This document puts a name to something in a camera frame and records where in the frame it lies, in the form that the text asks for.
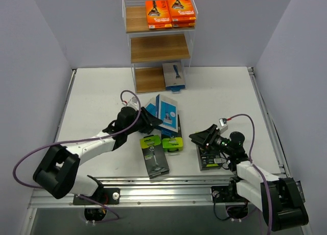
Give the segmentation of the blue Harry's box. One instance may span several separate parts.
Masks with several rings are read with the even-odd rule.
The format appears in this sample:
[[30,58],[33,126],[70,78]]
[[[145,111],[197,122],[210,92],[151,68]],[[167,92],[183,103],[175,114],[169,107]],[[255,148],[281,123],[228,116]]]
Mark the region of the blue Harry's box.
[[156,96],[156,117],[162,120],[158,126],[161,130],[178,132],[178,103],[177,101],[158,94]]
[[154,117],[158,117],[157,113],[157,105],[156,105],[157,99],[156,97],[153,97],[149,100],[149,102],[146,104],[145,109]]

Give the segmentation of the grey blue razor box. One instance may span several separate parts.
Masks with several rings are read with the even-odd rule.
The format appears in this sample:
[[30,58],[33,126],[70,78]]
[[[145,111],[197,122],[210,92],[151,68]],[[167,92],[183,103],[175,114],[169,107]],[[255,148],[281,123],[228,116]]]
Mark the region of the grey blue razor box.
[[162,64],[166,90],[179,92],[185,89],[185,79],[181,62],[169,62]]

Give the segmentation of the large orange Fusion5 razor box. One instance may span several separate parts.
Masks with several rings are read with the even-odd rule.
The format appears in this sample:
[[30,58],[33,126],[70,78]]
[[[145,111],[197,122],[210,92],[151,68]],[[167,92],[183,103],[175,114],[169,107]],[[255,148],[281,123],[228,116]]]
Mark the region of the large orange Fusion5 razor box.
[[172,28],[167,0],[147,0],[146,19],[150,30]]

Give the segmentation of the narrow orange Fusion5 razor box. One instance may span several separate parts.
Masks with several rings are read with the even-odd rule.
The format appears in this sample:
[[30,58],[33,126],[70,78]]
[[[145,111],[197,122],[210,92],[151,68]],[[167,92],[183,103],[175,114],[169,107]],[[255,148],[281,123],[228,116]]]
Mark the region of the narrow orange Fusion5 razor box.
[[167,0],[172,22],[196,20],[196,12],[191,0]]

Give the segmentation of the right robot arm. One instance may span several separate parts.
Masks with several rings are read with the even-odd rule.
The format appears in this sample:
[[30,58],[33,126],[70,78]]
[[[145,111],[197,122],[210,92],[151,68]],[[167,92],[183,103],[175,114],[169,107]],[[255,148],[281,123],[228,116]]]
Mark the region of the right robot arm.
[[213,124],[189,137],[203,150],[216,150],[228,156],[227,166],[235,175],[227,187],[228,197],[251,202],[261,211],[270,231],[308,224],[309,215],[296,181],[290,177],[281,178],[253,164],[244,150],[245,136],[241,132],[234,131],[224,138]]

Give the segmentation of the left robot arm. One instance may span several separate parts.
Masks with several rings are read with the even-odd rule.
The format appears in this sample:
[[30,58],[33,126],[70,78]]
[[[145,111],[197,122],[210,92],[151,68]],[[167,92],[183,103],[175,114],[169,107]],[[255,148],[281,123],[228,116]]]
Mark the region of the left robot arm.
[[79,175],[79,166],[103,153],[118,149],[127,141],[128,135],[137,131],[150,133],[161,123],[161,119],[145,108],[135,110],[125,106],[117,118],[89,142],[49,147],[33,174],[33,180],[56,199],[74,194],[84,196],[91,204],[97,204],[105,196],[103,184],[90,175]]

